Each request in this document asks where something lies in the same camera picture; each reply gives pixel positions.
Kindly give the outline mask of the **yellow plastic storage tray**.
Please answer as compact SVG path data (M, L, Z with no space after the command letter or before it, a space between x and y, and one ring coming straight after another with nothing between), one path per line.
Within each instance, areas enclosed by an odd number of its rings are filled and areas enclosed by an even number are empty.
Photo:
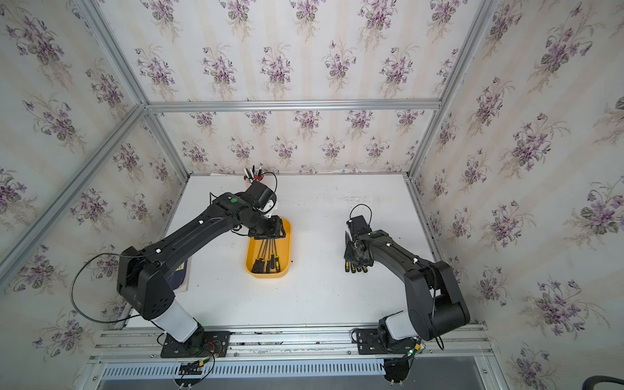
M285 276L291 264L292 227L282 219L284 237L269 240L250 238L245 257L245 269L258 279L277 279Z

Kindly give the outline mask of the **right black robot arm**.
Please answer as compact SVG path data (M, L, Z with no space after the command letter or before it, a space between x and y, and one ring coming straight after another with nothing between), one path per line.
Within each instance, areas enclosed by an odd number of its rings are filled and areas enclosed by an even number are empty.
M393 341L419 337L431 341L471 321L453 268L432 262L398 245L386 232L345 234L344 259L356 271L381 264L403 284L406 309L380 320Z

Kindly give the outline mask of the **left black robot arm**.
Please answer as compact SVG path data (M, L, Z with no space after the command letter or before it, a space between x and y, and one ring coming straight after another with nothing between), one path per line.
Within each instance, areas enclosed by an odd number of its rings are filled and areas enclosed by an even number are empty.
M175 232L142 249L122 252L116 291L141 318L156 324L179 344L199 346L201 323L180 303L169 279L196 253L220 236L240 228L254 240L282 239L282 219L273 214L276 190L255 180L238 193L212 194L207 207Z

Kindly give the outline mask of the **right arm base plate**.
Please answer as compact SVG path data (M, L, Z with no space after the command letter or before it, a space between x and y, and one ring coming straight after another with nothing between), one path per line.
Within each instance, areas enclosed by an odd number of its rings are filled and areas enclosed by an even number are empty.
M406 338L393 339L383 328L354 328L349 337L356 344L360 355L399 354L414 355L423 351L421 340Z

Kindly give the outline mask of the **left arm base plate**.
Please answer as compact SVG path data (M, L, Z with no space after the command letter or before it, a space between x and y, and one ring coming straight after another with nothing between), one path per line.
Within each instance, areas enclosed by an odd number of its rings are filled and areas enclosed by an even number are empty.
M214 356L224 358L232 333L228 331L196 331L185 342L177 341L167 335L162 343L160 357L165 359L207 358Z

